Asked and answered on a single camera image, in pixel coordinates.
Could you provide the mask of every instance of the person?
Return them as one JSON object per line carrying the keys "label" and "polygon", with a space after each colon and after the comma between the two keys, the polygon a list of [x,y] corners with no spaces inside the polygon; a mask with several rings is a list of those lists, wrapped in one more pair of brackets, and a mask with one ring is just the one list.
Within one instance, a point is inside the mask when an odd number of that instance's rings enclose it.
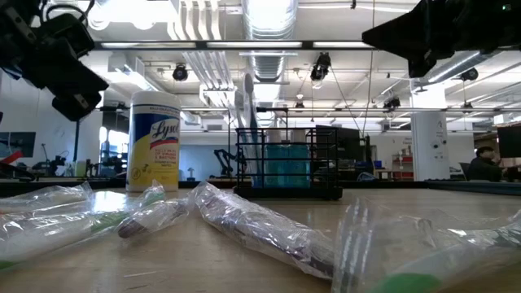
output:
{"label": "person", "polygon": [[496,153],[490,146],[480,147],[475,153],[476,157],[469,166],[469,180],[487,180],[499,182],[506,169],[497,166],[494,162]]}

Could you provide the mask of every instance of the red object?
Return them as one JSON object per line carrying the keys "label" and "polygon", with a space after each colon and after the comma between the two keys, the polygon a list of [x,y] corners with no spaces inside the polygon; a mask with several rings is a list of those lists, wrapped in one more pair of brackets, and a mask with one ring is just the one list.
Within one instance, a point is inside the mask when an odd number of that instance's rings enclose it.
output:
{"label": "red object", "polygon": [[414,180],[413,172],[393,172],[392,177],[399,180]]}
{"label": "red object", "polygon": [[5,159],[3,160],[0,160],[0,162],[4,163],[4,164],[12,164],[13,162],[15,162],[17,159],[23,157],[24,155],[22,154],[21,151],[16,151],[14,154],[6,157]]}

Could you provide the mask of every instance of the desk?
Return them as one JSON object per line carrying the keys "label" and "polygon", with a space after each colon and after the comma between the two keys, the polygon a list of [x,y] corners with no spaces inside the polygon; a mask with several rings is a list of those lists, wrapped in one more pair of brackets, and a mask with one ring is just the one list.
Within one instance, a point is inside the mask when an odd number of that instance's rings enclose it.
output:
{"label": "desk", "polygon": [[[521,208],[520,197],[443,190],[345,190],[338,202],[259,203],[334,238],[350,194],[366,196],[411,216],[439,208],[475,219],[509,216]],[[98,193],[97,199],[110,202],[122,196]],[[519,275],[521,265],[516,265],[444,293],[519,292]],[[182,225],[137,242],[112,234],[2,271],[0,292],[328,293],[330,284],[239,246],[194,213]]]}

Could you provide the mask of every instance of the white lid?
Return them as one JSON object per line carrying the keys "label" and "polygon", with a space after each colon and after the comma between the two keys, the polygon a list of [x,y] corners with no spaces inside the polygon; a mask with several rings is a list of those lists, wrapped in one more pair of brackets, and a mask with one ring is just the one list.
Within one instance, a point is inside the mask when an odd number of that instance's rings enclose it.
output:
{"label": "white lid", "polygon": [[157,104],[161,106],[180,107],[181,101],[175,94],[159,91],[139,91],[132,95],[132,104]]}

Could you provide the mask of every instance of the green object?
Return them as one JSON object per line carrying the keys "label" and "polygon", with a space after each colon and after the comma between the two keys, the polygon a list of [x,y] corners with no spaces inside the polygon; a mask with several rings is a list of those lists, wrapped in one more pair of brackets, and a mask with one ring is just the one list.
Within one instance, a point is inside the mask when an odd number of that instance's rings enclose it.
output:
{"label": "green object", "polygon": [[14,262],[10,262],[10,261],[2,261],[0,260],[0,269],[6,269],[6,268],[9,268],[13,265],[16,265],[16,263]]}
{"label": "green object", "polygon": [[429,293],[438,289],[440,286],[441,281],[432,275],[398,273],[379,282],[370,293]]}
{"label": "green object", "polygon": [[143,207],[149,206],[159,200],[165,200],[164,192],[153,192],[149,197],[145,199]]}
{"label": "green object", "polygon": [[119,225],[129,214],[127,212],[111,212],[107,214],[95,215],[95,223],[90,228],[92,234],[103,231],[108,227]]}

